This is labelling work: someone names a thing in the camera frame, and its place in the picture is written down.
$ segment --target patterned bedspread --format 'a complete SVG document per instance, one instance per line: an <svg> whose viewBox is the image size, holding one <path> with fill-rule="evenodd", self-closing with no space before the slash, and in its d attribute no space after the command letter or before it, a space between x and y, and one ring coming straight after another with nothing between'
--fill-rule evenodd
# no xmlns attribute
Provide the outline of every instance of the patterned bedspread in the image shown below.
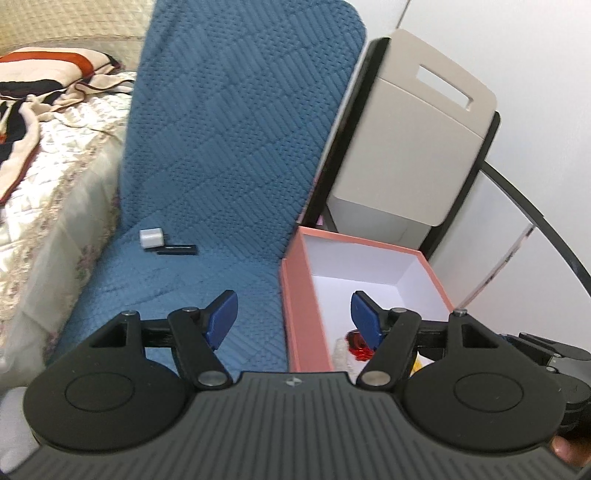
<svg viewBox="0 0 591 480"><path fill-rule="evenodd" d="M42 122L40 150L1 210L0 387L44 368L115 229L130 103L94 96Z"/></svg>

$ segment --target circular pad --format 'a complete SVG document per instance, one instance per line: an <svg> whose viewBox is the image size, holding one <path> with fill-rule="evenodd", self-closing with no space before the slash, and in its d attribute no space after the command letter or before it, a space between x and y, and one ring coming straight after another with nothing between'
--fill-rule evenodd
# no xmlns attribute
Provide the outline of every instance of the circular pad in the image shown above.
<svg viewBox="0 0 591 480"><path fill-rule="evenodd" d="M23 408L40 442L110 452L147 442L176 421L187 400L184 382L164 365L124 350L74 350L31 383Z"/></svg>
<svg viewBox="0 0 591 480"><path fill-rule="evenodd" d="M466 407L491 413L509 410L523 398L523 390L515 380L488 373L461 378L454 392Z"/></svg>
<svg viewBox="0 0 591 480"><path fill-rule="evenodd" d="M113 410L127 403L133 394L133 382L123 375L112 373L84 375L66 388L68 402L86 411Z"/></svg>
<svg viewBox="0 0 591 480"><path fill-rule="evenodd" d="M564 415L560 387L501 348L463 349L416 372L402 403L430 436L459 449L514 452L549 441Z"/></svg>

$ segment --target chair seat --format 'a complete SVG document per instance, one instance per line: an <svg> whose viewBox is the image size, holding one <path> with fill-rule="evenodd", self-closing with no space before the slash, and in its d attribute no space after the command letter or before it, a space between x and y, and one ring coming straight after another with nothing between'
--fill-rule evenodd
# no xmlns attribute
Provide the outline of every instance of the chair seat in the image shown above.
<svg viewBox="0 0 591 480"><path fill-rule="evenodd" d="M162 319L184 306L206 307L224 290L238 294L239 313L217 351L232 376L241 371L285 371L287 354L278 282L279 265L241 258L225 249L196 256L142 250L135 232L114 240L80 296L54 359L74 348L122 310ZM149 348L147 357L175 370L169 349Z"/></svg>

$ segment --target white wall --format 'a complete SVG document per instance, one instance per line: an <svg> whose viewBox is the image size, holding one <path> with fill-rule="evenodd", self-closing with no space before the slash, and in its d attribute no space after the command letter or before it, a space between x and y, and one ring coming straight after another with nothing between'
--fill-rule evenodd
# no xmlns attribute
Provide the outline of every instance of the white wall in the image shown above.
<svg viewBox="0 0 591 480"><path fill-rule="evenodd" d="M347 0L359 12L368 39L390 35L398 25L408 0Z"/></svg>
<svg viewBox="0 0 591 480"><path fill-rule="evenodd" d="M496 94L502 123L488 161L589 269L590 25L587 0L411 0L401 23Z"/></svg>
<svg viewBox="0 0 591 480"><path fill-rule="evenodd" d="M591 270L589 25L586 0L411 0L401 23L496 94L502 123L488 161ZM433 257L456 301L521 233L517 209L489 187L475 185ZM591 300L539 231L468 308L494 330L591 349Z"/></svg>

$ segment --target red object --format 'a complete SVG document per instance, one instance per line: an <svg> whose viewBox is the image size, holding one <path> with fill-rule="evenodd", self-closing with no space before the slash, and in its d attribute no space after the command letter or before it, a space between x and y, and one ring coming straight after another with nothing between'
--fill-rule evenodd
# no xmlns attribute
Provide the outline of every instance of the red object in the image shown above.
<svg viewBox="0 0 591 480"><path fill-rule="evenodd" d="M360 362L367 362L374 356L374 351L368 347L365 340L359 333L359 330L351 330L345 337L349 344L349 352L351 352L355 359Z"/></svg>

